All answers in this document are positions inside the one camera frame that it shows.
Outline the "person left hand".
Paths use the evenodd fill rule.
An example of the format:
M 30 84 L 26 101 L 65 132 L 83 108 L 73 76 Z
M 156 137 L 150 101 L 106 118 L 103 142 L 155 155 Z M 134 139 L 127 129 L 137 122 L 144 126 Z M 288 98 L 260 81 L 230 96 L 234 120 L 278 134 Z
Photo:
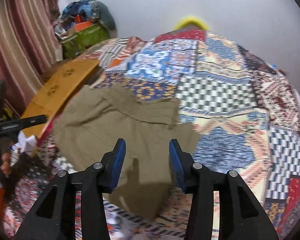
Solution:
M 2 165 L 0 166 L 1 171 L 4 175 L 9 176 L 12 173 L 11 168 L 11 153 L 6 152 L 1 156 Z

